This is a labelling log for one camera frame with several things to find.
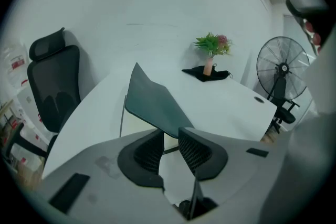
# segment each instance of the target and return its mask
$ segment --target fan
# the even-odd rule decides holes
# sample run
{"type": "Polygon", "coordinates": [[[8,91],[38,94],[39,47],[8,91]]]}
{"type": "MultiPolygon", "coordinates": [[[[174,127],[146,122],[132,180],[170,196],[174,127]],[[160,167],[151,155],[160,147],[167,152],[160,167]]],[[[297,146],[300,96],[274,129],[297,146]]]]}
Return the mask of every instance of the fan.
{"type": "Polygon", "coordinates": [[[306,89],[302,74],[309,66],[304,49],[295,40],[288,37],[275,37],[261,48],[257,60],[257,75],[267,99],[274,97],[277,78],[285,78],[285,98],[292,100],[306,89]]]}

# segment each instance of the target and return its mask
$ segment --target white table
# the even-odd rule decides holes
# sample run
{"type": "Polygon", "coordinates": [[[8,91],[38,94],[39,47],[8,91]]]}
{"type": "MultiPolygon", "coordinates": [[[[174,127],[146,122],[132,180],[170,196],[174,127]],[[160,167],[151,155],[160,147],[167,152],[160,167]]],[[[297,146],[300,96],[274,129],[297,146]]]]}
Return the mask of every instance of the white table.
{"type": "MultiPolygon", "coordinates": [[[[143,69],[151,80],[169,89],[195,128],[202,131],[260,141],[276,110],[268,100],[230,78],[200,82],[178,69],[143,69]],[[255,96],[265,103],[257,102],[255,96]]],[[[126,71],[128,76],[124,68],[113,70],[79,104],[53,145],[43,178],[85,148],[119,137],[131,70],[126,71]]],[[[123,135],[135,131],[133,121],[131,116],[123,124],[123,135]]]]}

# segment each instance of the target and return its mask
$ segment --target black office chair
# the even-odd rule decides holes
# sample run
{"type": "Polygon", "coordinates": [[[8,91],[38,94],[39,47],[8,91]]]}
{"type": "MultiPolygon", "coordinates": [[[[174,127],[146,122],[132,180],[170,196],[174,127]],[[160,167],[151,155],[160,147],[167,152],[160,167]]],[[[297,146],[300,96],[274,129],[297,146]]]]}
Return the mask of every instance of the black office chair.
{"type": "MultiPolygon", "coordinates": [[[[29,57],[33,61],[27,70],[40,118],[45,127],[54,133],[60,132],[80,103],[79,49],[75,45],[65,46],[63,30],[64,28],[40,38],[31,45],[29,57]]],[[[17,143],[32,153],[47,158],[57,135],[52,137],[48,151],[44,152],[21,137],[23,126],[23,123],[20,124],[11,140],[7,141],[4,155],[9,157],[12,146],[17,143]]]]}
{"type": "Polygon", "coordinates": [[[290,111],[292,108],[296,105],[300,107],[298,104],[296,104],[294,101],[290,101],[285,98],[286,93],[286,79],[284,77],[281,77],[277,74],[274,74],[274,82],[276,83],[274,88],[274,97],[272,98],[271,102],[277,106],[277,110],[274,115],[274,119],[272,120],[270,127],[274,127],[277,133],[280,133],[280,125],[283,121],[291,124],[296,119],[290,111]],[[285,109],[282,106],[285,102],[288,102],[291,104],[289,109],[285,109]]]}

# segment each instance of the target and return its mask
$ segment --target flower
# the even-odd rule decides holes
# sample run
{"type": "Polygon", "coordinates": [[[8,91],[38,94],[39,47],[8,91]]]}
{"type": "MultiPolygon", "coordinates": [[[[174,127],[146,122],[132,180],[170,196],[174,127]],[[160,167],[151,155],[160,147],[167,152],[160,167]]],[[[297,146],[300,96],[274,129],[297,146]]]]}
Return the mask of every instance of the flower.
{"type": "Polygon", "coordinates": [[[224,36],[224,35],[219,35],[218,36],[218,45],[222,47],[225,44],[227,44],[227,37],[224,36]]]}

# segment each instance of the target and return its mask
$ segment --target vase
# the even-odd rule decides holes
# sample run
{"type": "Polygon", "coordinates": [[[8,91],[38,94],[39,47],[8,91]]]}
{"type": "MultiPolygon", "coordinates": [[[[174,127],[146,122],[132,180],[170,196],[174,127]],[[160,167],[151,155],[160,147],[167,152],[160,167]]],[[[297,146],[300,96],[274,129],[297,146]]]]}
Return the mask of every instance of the vase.
{"type": "Polygon", "coordinates": [[[204,66],[204,70],[203,70],[203,74],[206,76],[210,76],[211,75],[211,71],[212,71],[212,61],[214,60],[214,58],[208,58],[206,60],[206,64],[204,66]]]}

